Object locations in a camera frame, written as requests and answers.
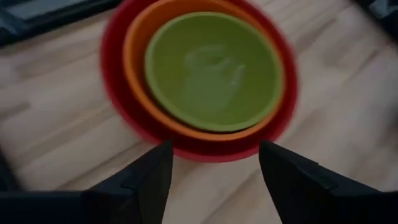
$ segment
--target wooden surface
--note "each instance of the wooden surface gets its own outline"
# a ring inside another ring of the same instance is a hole
[[[300,99],[278,144],[380,190],[398,189],[398,56],[347,0],[256,0],[295,49]],[[112,12],[0,51],[0,144],[30,189],[85,189],[152,146],[104,93]],[[164,223],[280,223],[257,156],[175,158]]]

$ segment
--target orange bowl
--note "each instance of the orange bowl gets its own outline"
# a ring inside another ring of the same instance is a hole
[[[281,97],[281,100],[269,116],[266,116],[262,121],[250,128],[236,133],[206,133],[179,123],[171,115],[158,108],[147,87],[144,73],[144,55],[152,36],[169,20],[187,13],[200,11],[221,12],[237,17],[250,23],[268,37],[267,31],[255,18],[240,10],[233,3],[223,0],[160,0],[143,10],[133,20],[127,30],[123,47],[123,65],[126,78],[132,94],[137,98],[138,102],[143,105],[151,116],[170,129],[191,138],[207,141],[230,141],[245,138],[266,126],[273,119],[282,104],[283,97]]]

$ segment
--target bowl rim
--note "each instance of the bowl rim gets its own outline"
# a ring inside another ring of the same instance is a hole
[[[157,81],[157,75],[154,72],[154,54],[157,43],[161,38],[163,38],[164,34],[172,29],[175,25],[182,21],[186,21],[187,19],[196,19],[199,17],[212,17],[215,19],[223,19],[228,22],[233,23],[234,25],[242,28],[242,31],[246,31],[250,33],[253,37],[258,39],[259,47],[262,47],[264,51],[267,51],[271,56],[270,60],[272,61],[273,67],[275,68],[275,72],[268,73],[266,71],[260,72],[263,76],[272,75],[275,78],[273,83],[273,92],[271,97],[269,98],[268,104],[263,105],[260,110],[258,110],[254,116],[245,119],[245,121],[231,124],[217,124],[208,122],[205,120],[198,119],[194,116],[191,116],[187,113],[184,113],[177,105],[173,104],[169,98],[167,98],[160,89]],[[184,123],[187,123],[194,128],[202,129],[205,131],[216,131],[216,132],[228,132],[228,131],[242,131],[243,129],[249,128],[263,119],[267,119],[272,112],[277,107],[280,100],[283,98],[283,71],[282,65],[279,63],[280,58],[276,54],[274,50],[274,46],[268,40],[267,37],[263,36],[263,33],[257,29],[255,29],[252,25],[247,22],[242,21],[236,17],[223,14],[220,12],[191,12],[188,14],[184,14],[174,19],[167,21],[157,32],[152,36],[149,41],[149,45],[146,48],[145,53],[145,77],[147,80],[147,84],[149,89],[152,91],[152,94],[155,96],[158,103],[163,106],[167,111],[170,112],[171,115],[181,120]]]
[[[269,41],[272,43],[271,46],[273,46],[273,51],[278,54],[278,63],[280,63],[280,67],[284,70],[282,72],[283,76],[282,78],[284,79],[283,81],[283,95],[281,96],[278,105],[274,108],[274,111],[272,114],[270,114],[269,117],[264,118],[262,121],[259,123],[255,124],[254,126],[251,126],[247,129],[244,129],[242,131],[238,131],[235,133],[207,133],[203,132],[194,128],[190,128],[182,123],[180,123],[178,120],[172,119],[170,116],[168,116],[166,113],[164,113],[160,108],[156,107],[155,103],[152,102],[152,99],[150,99],[150,96],[148,94],[145,94],[144,87],[141,85],[141,82],[137,78],[136,74],[134,73],[134,69],[131,68],[131,61],[130,58],[132,58],[132,52],[130,49],[132,49],[132,42],[134,38],[134,31],[138,28],[139,26],[139,21],[143,20],[143,18],[146,16],[146,14],[151,13],[155,8],[162,7],[164,4],[168,3],[173,3],[175,1],[181,1],[181,2],[187,2],[186,0],[160,0],[152,3],[151,5],[147,6],[144,10],[142,10],[138,16],[134,19],[132,23],[130,23],[129,27],[127,28],[126,36],[124,38],[124,47],[123,47],[123,66],[124,66],[124,71],[125,71],[125,76],[128,80],[128,84],[130,86],[131,92],[134,95],[134,97],[137,98],[139,103],[146,109],[148,113],[151,114],[155,119],[160,121],[162,124],[168,126],[170,129],[183,134],[185,136],[191,137],[191,138],[197,138],[197,139],[202,139],[206,141],[233,141],[237,139],[242,139],[246,138],[256,132],[258,132],[260,129],[263,127],[267,126],[273,118],[276,116],[278,111],[280,110],[280,107],[283,104],[283,99],[286,94],[285,90],[285,69],[284,69],[284,64],[281,61],[281,52],[279,52],[276,44],[274,43],[272,36],[269,35],[269,32],[267,29],[265,29],[264,26],[260,22],[258,22],[255,18],[253,18],[247,11],[240,10],[240,8],[234,4],[231,1],[212,1],[212,0],[200,0],[202,2],[206,2],[208,4],[217,4],[223,8],[228,8],[229,11],[234,11],[238,12],[240,16],[244,17],[245,20],[250,21],[250,24],[252,24],[254,27],[257,29],[260,29],[263,35],[269,37]]]
[[[151,2],[155,0],[149,0],[146,1],[145,3],[141,2],[141,5],[147,4],[144,7],[147,7]],[[287,40],[283,38],[281,35],[280,31],[278,28],[274,25],[274,23],[265,15],[263,14],[260,10],[256,9],[255,6],[252,6],[245,0],[228,0],[229,2],[245,8],[245,11],[250,12],[253,17],[255,17],[263,27],[266,27],[269,33],[271,34],[272,40],[276,43],[276,46],[278,46],[279,52],[284,59],[284,68],[288,71],[287,74],[289,75],[289,79],[286,80],[286,83],[289,83],[289,94],[286,94],[284,96],[285,101],[283,105],[281,106],[281,110],[278,112],[276,115],[275,119],[270,122],[270,126],[272,126],[272,130],[270,130],[270,127],[264,127],[261,129],[261,132],[258,133],[259,136],[256,136],[257,141],[260,141],[260,139],[264,139],[261,136],[266,136],[266,138],[270,141],[275,141],[282,133],[283,131],[287,128],[288,124],[290,123],[293,113],[297,104],[297,98],[299,96],[298,93],[298,88],[299,88],[299,83],[298,83],[298,76],[297,76],[297,67],[294,62],[294,54],[292,49],[290,48],[289,44],[287,43]],[[131,14],[133,15],[135,12],[135,9],[138,9],[139,11],[142,11],[142,6],[140,6],[139,3],[137,3],[136,0],[130,0],[130,1],[124,1],[122,4],[116,9],[116,13],[114,13],[114,16],[112,16],[108,22],[108,25],[106,26],[105,32],[104,32],[104,38],[101,42],[101,54],[99,56],[100,59],[100,65],[102,69],[102,77],[103,77],[103,85],[104,88],[107,92],[107,95],[109,99],[111,100],[112,104],[114,105],[115,109],[119,112],[121,115],[122,119],[127,122],[127,124],[130,125],[133,131],[138,132],[141,137],[146,139],[147,141],[150,141],[154,144],[160,144],[163,141],[170,139],[167,137],[160,137],[157,136],[156,133],[153,131],[150,131],[149,129],[145,128],[145,125],[141,123],[140,120],[134,118],[133,116],[130,116],[129,114],[129,108],[126,107],[124,103],[121,102],[121,100],[118,98],[119,92],[115,90],[114,86],[114,73],[115,72],[120,72],[121,67],[123,67],[121,60],[109,60],[109,58],[112,58],[113,56],[108,53],[112,53],[115,51],[119,51],[120,53],[122,52],[122,45],[120,44],[119,50],[115,50],[114,44],[112,42],[115,40],[113,38],[113,32],[115,33],[120,33],[115,35],[116,37],[119,35],[125,34],[128,28],[128,25],[125,25],[124,21],[124,14]],[[117,67],[117,64],[119,64],[120,69],[117,71],[114,71],[114,67]],[[174,153],[177,156],[190,159],[193,161],[198,161],[198,162],[230,162],[230,161],[236,161],[239,159],[244,159],[249,156],[252,156],[253,154],[258,153],[258,144],[255,146],[246,146],[244,150],[242,151],[235,151],[232,153],[228,154],[214,154],[211,152],[204,152],[204,151],[191,151],[186,148],[181,148],[180,146],[174,145]]]

